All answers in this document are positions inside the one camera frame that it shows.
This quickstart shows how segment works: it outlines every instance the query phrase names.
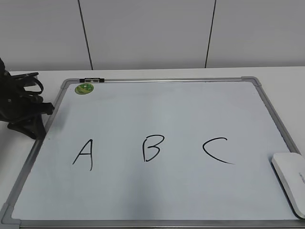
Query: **whiteboard eraser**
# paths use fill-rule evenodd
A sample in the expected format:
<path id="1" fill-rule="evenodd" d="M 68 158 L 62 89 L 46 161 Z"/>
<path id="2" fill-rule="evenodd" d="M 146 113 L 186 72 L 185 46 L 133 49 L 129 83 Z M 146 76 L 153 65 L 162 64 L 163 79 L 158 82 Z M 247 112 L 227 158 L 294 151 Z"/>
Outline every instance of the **whiteboard eraser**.
<path id="1" fill-rule="evenodd" d="M 276 153 L 272 164 L 295 213 L 305 219 L 305 158 L 297 153 Z"/>

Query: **black object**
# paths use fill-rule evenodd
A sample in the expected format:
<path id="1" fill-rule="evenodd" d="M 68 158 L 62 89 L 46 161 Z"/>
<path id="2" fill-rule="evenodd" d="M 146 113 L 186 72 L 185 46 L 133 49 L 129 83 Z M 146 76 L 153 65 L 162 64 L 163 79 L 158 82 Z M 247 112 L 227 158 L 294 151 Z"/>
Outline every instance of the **black object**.
<path id="1" fill-rule="evenodd" d="M 43 139 L 46 131 L 41 114 L 51 115 L 54 106 L 43 103 L 39 96 L 43 86 L 35 78 L 38 73 L 11 76 L 0 58 L 0 121 L 8 122 L 8 129 L 21 132 L 32 139 Z M 39 92 L 26 91 L 24 87 L 38 85 Z"/>

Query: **whiteboard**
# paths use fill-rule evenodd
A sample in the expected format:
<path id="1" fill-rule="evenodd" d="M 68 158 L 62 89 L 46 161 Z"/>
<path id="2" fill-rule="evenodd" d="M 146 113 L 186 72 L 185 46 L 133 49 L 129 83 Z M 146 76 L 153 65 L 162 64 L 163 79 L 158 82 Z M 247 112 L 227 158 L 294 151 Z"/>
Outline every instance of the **whiteboard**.
<path id="1" fill-rule="evenodd" d="M 76 86 L 13 219 L 296 219 L 270 164 L 289 150 L 251 82 L 95 83 L 86 95 Z"/>

